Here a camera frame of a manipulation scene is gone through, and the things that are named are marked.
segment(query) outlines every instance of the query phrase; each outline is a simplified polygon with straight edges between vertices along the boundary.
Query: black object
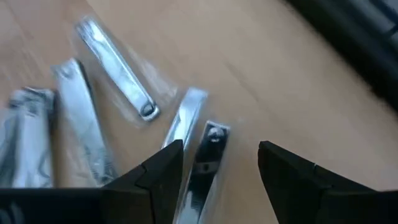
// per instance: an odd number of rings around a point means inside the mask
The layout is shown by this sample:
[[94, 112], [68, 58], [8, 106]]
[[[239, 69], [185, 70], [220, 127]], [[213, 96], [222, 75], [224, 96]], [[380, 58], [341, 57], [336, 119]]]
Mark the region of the black object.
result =
[[398, 110], [396, 0], [287, 0]]
[[182, 161], [176, 140], [100, 189], [0, 190], [0, 224], [172, 223]]
[[258, 166], [280, 224], [398, 223], [398, 191], [372, 190], [269, 141]]

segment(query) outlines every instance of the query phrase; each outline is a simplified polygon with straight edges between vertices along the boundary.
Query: metal rivet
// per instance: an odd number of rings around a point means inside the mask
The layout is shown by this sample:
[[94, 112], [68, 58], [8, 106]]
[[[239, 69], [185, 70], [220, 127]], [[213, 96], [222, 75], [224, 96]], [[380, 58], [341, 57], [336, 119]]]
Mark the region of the metal rivet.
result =
[[155, 111], [154, 105], [148, 102], [142, 109], [141, 109], [141, 116], [146, 117], [151, 115]]
[[221, 128], [212, 127], [207, 136], [211, 142], [219, 142], [221, 138], [224, 137], [224, 131]]
[[70, 69], [63, 69], [61, 75], [67, 79], [73, 78], [73, 72]]

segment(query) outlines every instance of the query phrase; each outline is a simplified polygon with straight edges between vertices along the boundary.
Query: silver nail clipper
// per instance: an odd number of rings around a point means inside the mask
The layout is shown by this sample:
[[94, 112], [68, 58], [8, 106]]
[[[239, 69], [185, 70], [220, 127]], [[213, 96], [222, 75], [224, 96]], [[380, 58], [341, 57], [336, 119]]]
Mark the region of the silver nail clipper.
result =
[[54, 100], [49, 89], [25, 87], [12, 94], [0, 128], [0, 187], [53, 187]]
[[207, 92], [191, 87], [188, 89], [177, 114], [174, 117], [169, 133], [167, 134], [162, 148], [168, 146], [171, 142], [182, 139], [184, 150], [186, 150], [192, 131], [197, 123], [202, 106], [207, 99]]
[[191, 166], [182, 202], [175, 216], [177, 224], [197, 224], [216, 179], [229, 137], [228, 126], [207, 121]]
[[102, 186], [117, 177], [108, 147], [101, 132], [89, 83], [79, 61], [69, 61], [53, 67], [60, 102], [68, 120], [83, 146], [91, 173]]
[[156, 118], [160, 113], [159, 107], [100, 25], [94, 19], [86, 17], [75, 29], [140, 117], [144, 121]]

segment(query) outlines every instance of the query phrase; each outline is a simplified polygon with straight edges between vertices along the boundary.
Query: wooden surface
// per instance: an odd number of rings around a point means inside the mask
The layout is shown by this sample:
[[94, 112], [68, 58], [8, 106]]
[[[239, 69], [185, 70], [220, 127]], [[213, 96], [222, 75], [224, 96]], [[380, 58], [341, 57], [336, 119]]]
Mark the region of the wooden surface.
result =
[[[53, 86], [49, 66], [73, 55], [72, 24], [85, 14], [181, 89], [209, 91], [202, 120], [229, 124], [231, 137], [205, 223], [277, 223], [257, 168], [262, 140], [368, 187], [398, 189], [396, 114], [281, 0], [3, 1], [1, 99], [18, 86]], [[121, 172], [159, 150], [175, 110], [137, 129], [97, 98]], [[57, 157], [60, 179], [69, 160]]]

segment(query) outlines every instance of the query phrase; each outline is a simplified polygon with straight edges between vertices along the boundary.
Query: clear plastic wrap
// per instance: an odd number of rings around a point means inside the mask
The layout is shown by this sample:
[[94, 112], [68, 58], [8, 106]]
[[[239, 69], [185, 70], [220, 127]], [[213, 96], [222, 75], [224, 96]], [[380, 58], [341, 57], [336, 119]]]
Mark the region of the clear plastic wrap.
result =
[[0, 186], [53, 187], [50, 123], [54, 92], [23, 88], [10, 96], [0, 129]]
[[53, 66], [60, 102], [70, 126], [83, 146], [85, 157], [97, 186], [110, 183], [118, 175], [113, 166], [112, 150], [97, 116], [90, 84], [79, 62], [72, 58]]
[[178, 86], [97, 19], [84, 17], [75, 30], [72, 44], [93, 93], [105, 93], [126, 120], [138, 128], [147, 126], [177, 99]]
[[55, 149], [56, 183], [60, 187], [98, 187], [90, 172], [89, 161], [68, 118], [65, 108], [59, 106], [58, 126], [53, 143]]

